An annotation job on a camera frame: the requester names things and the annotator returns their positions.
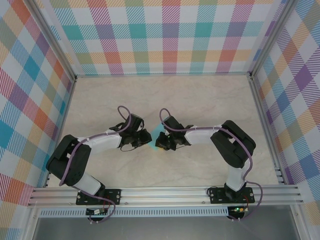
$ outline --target red wire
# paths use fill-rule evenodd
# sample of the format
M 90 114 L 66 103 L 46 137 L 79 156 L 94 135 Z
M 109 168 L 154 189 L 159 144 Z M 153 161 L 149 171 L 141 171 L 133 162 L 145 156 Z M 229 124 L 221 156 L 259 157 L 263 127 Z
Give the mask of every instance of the red wire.
M 246 208 L 248 208 L 248 206 L 249 206 L 249 199 L 247 198 L 246 195 L 243 195 L 243 197 L 244 197 L 245 200 L 246 200 Z

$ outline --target black mounting bracket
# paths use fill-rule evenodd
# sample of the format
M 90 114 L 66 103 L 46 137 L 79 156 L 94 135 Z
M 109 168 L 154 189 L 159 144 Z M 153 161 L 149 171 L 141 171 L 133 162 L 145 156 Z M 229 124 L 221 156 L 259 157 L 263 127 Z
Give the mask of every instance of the black mounting bracket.
M 115 205 L 120 204 L 121 200 L 121 189 L 105 189 L 103 198 L 109 199 L 115 203 Z M 92 205 L 103 205 L 104 201 L 90 197 L 88 195 L 85 195 L 83 192 L 78 192 L 76 196 L 76 205 L 87 205 L 87 206 L 92 206 Z
M 251 187 L 245 187 L 241 195 L 235 200 L 230 200 L 226 196 L 226 189 L 224 187 L 211 187 L 207 190 L 207 193 L 211 204 L 246 204 L 247 199 L 249 204 L 255 202 L 254 192 Z

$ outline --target aluminum rail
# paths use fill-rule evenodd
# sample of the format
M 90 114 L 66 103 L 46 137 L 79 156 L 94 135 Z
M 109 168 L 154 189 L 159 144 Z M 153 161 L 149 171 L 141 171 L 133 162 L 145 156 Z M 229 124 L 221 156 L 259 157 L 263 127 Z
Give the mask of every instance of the aluminum rail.
M 196 207 L 196 206 L 236 206 L 239 204 L 210 204 L 206 190 L 210 186 L 191 187 L 118 187 L 122 190 L 120 205 L 126 207 Z M 256 205 L 260 198 L 260 189 L 252 187 Z M 296 185 L 263 185 L 261 205 L 299 205 L 302 196 Z M 71 187 L 35 188 L 29 201 L 29 208 L 87 208 L 76 205 L 78 191 Z

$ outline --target marble floor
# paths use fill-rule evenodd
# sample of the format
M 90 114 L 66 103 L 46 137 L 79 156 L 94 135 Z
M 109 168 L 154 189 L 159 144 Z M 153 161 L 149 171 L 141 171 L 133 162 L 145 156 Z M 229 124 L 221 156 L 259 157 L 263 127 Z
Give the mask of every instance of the marble floor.
M 125 105 L 142 117 L 148 132 L 160 124 L 166 107 L 184 126 L 214 126 L 233 120 L 256 142 L 247 179 L 278 184 L 255 103 L 244 75 L 127 76 L 79 78 L 62 135 L 86 137 L 122 122 Z M 164 151 L 145 145 L 133 151 L 111 149 L 92 155 L 86 171 L 109 187 L 219 186 L 228 167 L 214 145 Z M 51 175 L 49 187 L 59 180 Z

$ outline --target colorful plaid backdrop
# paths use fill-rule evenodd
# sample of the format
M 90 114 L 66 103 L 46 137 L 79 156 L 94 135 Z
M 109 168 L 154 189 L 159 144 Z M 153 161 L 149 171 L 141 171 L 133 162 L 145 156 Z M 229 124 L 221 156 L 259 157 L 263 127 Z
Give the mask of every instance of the colorful plaid backdrop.
M 285 4 L 286 4 L 287 1 L 288 1 L 288 0 L 281 0 L 281 3 L 280 3 L 280 5 L 279 5 L 279 7 L 278 7 L 278 9 L 276 10 L 276 12 L 275 12 L 275 14 L 274 14 L 274 17 L 273 17 L 273 19 L 272 19 L 272 21 L 271 21 L 271 23 L 270 23 L 267 31 L 265 32 L 265 34 L 264 34 L 264 36 L 263 36 L 263 39 L 262 39 L 262 41 L 261 41 L 261 43 L 260 43 L 260 45 L 259 45 L 259 48 L 258 48 L 258 50 L 256 51 L 256 53 L 255 53 L 255 55 L 254 55 L 253 61 L 252 61 L 251 64 L 250 64 L 250 67 L 249 67 L 249 69 L 248 69 L 248 72 L 252 72 L 252 70 L 253 70 L 256 62 L 257 62 L 257 59 L 259 58 L 262 49 L 265 47 L 266 43 L 268 42 L 270 33 L 271 33 L 272 30 L 275 28 L 276 22 L 278 21 L 280 15 L 282 14 L 282 11 L 283 11 L 283 9 L 284 9 Z
M 320 235 L 320 0 L 300 0 L 255 80 L 290 184 Z
M 75 71 L 99 75 L 247 72 L 281 1 L 37 2 Z
M 23 0 L 0 0 L 0 239 L 15 240 L 41 187 L 72 81 Z

